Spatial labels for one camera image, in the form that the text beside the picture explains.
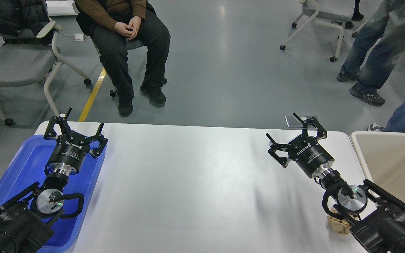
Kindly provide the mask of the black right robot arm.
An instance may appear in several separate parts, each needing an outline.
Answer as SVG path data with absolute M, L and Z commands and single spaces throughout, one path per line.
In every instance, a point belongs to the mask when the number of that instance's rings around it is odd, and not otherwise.
M 350 233 L 369 253 L 405 253 L 405 203 L 365 179 L 350 185 L 332 168 L 334 158 L 319 144 L 327 131 L 315 117 L 294 117 L 302 133 L 287 144 L 269 139 L 268 153 L 283 167 L 294 161 L 324 190 L 322 207 L 329 216 L 350 225 Z

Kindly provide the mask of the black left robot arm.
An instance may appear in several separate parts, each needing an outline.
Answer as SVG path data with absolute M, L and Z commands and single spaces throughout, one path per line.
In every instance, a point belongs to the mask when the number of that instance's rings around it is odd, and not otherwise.
M 68 246 L 80 229 L 108 139 L 53 116 L 43 136 L 29 138 L 0 181 L 0 253 L 35 253 Z

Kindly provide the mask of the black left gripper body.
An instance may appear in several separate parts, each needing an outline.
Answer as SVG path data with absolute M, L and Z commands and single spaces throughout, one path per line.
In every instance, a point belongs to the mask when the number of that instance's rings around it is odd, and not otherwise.
M 87 137 L 74 133 L 73 136 L 61 134 L 47 162 L 47 174 L 58 172 L 65 175 L 79 173 L 86 154 L 90 150 Z

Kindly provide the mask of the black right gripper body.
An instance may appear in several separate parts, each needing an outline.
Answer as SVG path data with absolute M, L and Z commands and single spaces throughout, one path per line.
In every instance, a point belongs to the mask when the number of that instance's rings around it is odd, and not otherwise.
M 296 150 L 289 150 L 288 157 L 294 160 L 309 178 L 318 168 L 327 164 L 331 168 L 334 158 L 321 146 L 313 136 L 296 136 L 288 144 L 297 146 Z

